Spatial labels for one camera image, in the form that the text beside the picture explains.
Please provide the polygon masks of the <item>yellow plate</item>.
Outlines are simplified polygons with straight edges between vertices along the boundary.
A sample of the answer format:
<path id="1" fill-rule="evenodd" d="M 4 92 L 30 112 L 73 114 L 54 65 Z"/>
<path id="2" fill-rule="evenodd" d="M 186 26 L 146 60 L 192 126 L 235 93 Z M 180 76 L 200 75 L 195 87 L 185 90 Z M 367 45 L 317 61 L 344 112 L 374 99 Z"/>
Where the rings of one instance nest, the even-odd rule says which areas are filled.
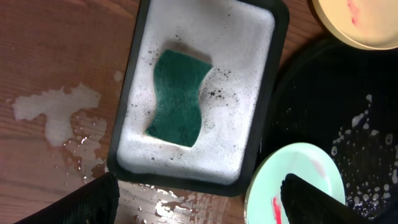
<path id="1" fill-rule="evenodd" d="M 363 50 L 397 48 L 397 0 L 312 0 L 336 38 Z"/>

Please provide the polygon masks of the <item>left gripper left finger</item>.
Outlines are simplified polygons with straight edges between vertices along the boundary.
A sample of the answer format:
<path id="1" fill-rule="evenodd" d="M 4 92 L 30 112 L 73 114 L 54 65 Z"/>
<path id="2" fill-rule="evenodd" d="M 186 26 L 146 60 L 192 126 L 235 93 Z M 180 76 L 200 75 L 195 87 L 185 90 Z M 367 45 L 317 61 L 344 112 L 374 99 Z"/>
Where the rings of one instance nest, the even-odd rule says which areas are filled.
<path id="1" fill-rule="evenodd" d="M 119 197 L 118 180 L 107 172 L 17 224 L 114 223 Z"/>

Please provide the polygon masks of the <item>mint plate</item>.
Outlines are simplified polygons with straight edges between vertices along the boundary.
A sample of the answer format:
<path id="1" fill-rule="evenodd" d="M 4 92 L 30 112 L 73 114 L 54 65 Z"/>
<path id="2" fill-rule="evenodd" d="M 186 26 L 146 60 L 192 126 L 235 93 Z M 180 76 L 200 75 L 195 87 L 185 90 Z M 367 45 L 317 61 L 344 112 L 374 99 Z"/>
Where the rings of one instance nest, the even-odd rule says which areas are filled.
<path id="1" fill-rule="evenodd" d="M 313 144 L 296 142 L 273 152 L 255 171 L 244 203 L 247 224 L 288 224 L 280 187 L 289 173 L 345 203 L 343 180 L 332 158 Z"/>

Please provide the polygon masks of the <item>green sponge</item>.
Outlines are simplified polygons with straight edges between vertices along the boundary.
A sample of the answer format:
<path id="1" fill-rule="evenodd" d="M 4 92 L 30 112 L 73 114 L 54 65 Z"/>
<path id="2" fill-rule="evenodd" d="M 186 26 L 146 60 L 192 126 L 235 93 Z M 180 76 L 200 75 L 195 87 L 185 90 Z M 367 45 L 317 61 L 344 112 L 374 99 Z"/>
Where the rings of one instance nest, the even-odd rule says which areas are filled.
<path id="1" fill-rule="evenodd" d="M 192 147 L 201 130 L 200 87 L 213 68 L 195 57 L 165 50 L 154 67 L 156 106 L 146 134 Z"/>

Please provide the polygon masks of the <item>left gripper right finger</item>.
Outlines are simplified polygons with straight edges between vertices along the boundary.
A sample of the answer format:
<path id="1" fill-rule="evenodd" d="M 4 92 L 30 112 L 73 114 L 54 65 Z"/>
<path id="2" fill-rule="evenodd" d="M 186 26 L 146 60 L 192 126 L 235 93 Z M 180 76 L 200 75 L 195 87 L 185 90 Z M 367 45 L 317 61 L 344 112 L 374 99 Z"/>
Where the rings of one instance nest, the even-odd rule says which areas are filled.
<path id="1" fill-rule="evenodd" d="M 285 176 L 280 196 L 290 224 L 370 223 L 295 174 Z"/>

